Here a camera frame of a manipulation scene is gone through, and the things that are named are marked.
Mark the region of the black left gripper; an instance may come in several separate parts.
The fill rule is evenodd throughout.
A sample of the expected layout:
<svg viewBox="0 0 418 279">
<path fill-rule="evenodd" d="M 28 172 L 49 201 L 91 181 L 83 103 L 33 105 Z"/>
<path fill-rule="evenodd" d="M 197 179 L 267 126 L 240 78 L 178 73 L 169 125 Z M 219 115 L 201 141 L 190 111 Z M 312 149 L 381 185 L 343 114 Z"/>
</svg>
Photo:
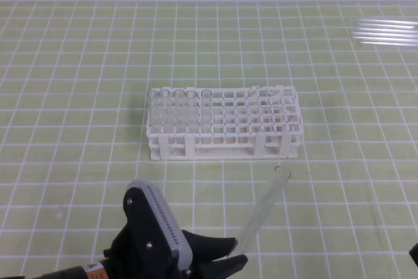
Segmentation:
<svg viewBox="0 0 418 279">
<path fill-rule="evenodd" d="M 235 249 L 234 237 L 181 230 L 160 189 L 150 182 L 133 180 L 127 186 L 123 211 L 127 222 L 108 251 L 116 278 L 187 278 L 193 261 L 195 278 L 226 279 L 248 262 L 246 255 L 220 259 Z"/>
</svg>

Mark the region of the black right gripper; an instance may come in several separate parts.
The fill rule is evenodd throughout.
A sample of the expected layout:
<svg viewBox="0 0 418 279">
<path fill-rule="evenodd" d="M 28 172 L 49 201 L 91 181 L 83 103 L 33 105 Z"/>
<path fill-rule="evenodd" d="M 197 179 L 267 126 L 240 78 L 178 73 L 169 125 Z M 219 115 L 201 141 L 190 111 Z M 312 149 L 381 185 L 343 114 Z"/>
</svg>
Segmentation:
<svg viewBox="0 0 418 279">
<path fill-rule="evenodd" d="M 409 250 L 409 255 L 413 262 L 418 265 L 418 243 L 414 244 L 413 247 Z"/>
</svg>

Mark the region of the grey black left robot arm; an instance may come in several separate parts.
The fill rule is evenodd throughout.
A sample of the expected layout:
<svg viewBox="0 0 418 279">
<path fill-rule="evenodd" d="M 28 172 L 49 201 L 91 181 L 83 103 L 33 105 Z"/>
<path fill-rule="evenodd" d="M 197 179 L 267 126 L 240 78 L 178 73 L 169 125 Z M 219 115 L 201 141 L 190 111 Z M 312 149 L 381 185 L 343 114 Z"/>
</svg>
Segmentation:
<svg viewBox="0 0 418 279">
<path fill-rule="evenodd" d="M 127 222 L 104 259 L 43 274 L 43 278 L 229 278 L 248 263 L 232 256 L 234 237 L 206 237 L 183 230 L 161 190 L 133 180 L 123 198 Z"/>
</svg>

